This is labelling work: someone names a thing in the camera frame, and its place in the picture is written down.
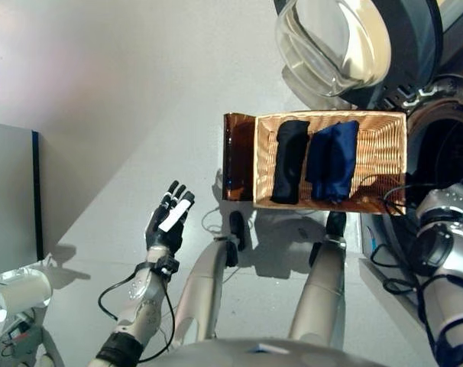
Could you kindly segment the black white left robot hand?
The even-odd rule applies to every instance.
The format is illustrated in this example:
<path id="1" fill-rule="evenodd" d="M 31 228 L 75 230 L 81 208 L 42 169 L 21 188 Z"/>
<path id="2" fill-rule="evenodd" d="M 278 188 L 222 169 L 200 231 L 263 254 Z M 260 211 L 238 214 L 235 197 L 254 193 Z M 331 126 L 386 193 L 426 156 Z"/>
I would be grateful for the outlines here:
<path id="1" fill-rule="evenodd" d="M 146 249 L 149 251 L 160 245 L 175 255 L 182 245 L 184 224 L 194 203 L 194 194 L 178 180 L 173 181 L 152 212 L 144 231 Z"/>

